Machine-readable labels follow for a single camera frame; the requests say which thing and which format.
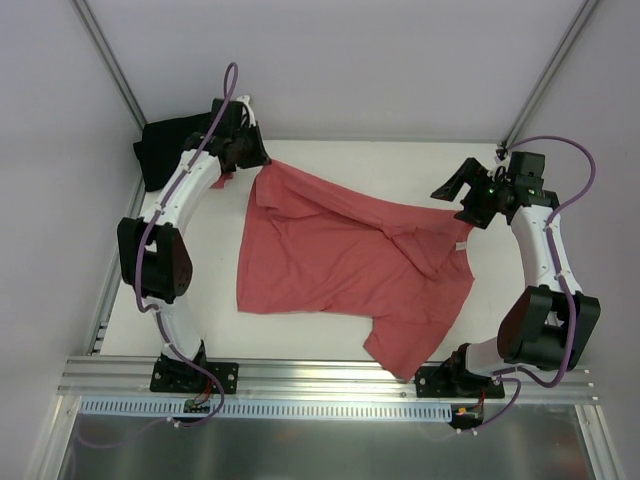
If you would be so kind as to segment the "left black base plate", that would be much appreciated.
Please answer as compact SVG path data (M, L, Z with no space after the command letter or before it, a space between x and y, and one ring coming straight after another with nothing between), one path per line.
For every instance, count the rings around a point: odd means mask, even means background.
M202 365L216 377L225 394L237 391L239 364L206 360ZM186 363L161 356L154 363L149 390L155 393L202 393L210 379Z

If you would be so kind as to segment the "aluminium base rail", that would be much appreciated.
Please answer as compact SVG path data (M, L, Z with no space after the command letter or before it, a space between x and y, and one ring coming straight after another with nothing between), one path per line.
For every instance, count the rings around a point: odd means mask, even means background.
M75 395L146 395L156 359L134 356L75 356L67 360L57 393ZM402 382L369 361L293 361L229 359L227 369L213 368L218 381L230 387L236 399L424 400L429 362L416 380ZM590 371L578 367L552 389L522 376L519 400L525 404L597 404L600 395Z

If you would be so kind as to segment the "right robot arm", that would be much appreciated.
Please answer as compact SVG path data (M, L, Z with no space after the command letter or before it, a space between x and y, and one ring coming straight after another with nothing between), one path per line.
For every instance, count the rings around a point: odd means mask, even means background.
M544 187L544 155L502 152L489 170L467 158L432 198L451 202L469 188L456 219L485 229L498 214L516 238L525 289L503 318L496 337L465 343L436 373L466 397L505 374L522 372L553 388L578 363L601 313L570 268L561 236L563 204Z

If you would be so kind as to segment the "left rear frame post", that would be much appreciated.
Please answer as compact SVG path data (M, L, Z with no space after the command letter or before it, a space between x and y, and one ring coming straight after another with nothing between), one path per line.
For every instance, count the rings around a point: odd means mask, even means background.
M137 128L143 131L147 124L146 116L90 2L87 0L70 0L69 3L88 34L127 111Z

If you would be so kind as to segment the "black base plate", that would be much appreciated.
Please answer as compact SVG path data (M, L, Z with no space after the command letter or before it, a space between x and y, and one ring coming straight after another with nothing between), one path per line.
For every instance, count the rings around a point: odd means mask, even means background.
M206 360L202 365L216 377L225 394L237 391L239 364ZM202 393L210 379L186 363L161 356L154 363L149 390L155 393Z
M420 367L414 384L418 398L479 399L482 394L488 399L505 398L501 383L496 384L490 377L460 373L444 364Z

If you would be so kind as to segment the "frame post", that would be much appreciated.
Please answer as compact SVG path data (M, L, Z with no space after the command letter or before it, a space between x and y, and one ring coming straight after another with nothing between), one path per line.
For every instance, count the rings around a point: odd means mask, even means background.
M549 60L546 62L531 92L516 115L515 120L512 122L504 138L498 143L499 146L507 147L514 143L530 123L536 110L543 101L547 90L588 27L589 22L600 4L600 0L584 0L580 3L578 10L553 50Z
M143 131L147 124L146 116L90 2L87 0L70 0L69 3L88 34L127 111L137 128Z

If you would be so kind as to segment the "folded black t shirt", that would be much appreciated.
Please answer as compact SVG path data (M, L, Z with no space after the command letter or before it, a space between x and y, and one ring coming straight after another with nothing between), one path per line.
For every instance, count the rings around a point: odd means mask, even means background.
M209 113L148 123L141 139L133 144L146 192L162 190L173 175L185 141L195 132L203 132Z

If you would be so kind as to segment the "red t shirt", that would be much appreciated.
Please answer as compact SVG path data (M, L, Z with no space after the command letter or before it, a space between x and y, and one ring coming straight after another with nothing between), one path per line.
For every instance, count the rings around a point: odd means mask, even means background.
M234 173L223 173L220 177L211 185L211 189L223 189L225 184L234 178Z
M471 292L470 233L451 210L376 199L276 161L249 194L237 306L368 316L364 349L409 380Z

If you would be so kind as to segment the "right rear frame post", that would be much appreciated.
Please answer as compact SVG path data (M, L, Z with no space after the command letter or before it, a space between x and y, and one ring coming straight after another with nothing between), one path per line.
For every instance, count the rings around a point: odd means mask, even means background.
M515 120L512 122L504 138L498 143L499 146L507 147L514 143L530 123L536 110L543 101L547 90L588 27L589 22L600 4L600 0L584 0L580 3L578 10L553 50L549 60L546 62L531 92L516 115Z

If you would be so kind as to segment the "folded red t shirt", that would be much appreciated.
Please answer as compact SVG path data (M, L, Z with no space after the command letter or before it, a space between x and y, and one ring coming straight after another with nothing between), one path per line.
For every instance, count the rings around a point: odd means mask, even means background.
M225 184L234 178L234 173L223 173L220 177L211 185L211 189L223 189Z

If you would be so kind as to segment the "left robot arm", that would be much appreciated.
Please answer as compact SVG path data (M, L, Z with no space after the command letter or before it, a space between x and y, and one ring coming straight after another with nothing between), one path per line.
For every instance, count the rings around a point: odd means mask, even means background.
M206 191L239 169L263 167L266 153L248 95L216 99L203 119L175 146L174 167L156 200L117 226L121 277L140 312L152 315L162 340L150 388L198 393L213 383L206 347L196 330L186 292L193 263L183 238Z

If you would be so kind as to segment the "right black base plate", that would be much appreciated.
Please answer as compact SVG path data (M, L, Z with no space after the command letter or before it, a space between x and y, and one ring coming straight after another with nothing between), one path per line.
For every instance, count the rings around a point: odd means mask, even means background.
M482 394L488 399L505 398L501 383L496 384L490 377L460 373L444 364L420 367L414 384L418 398L479 399Z

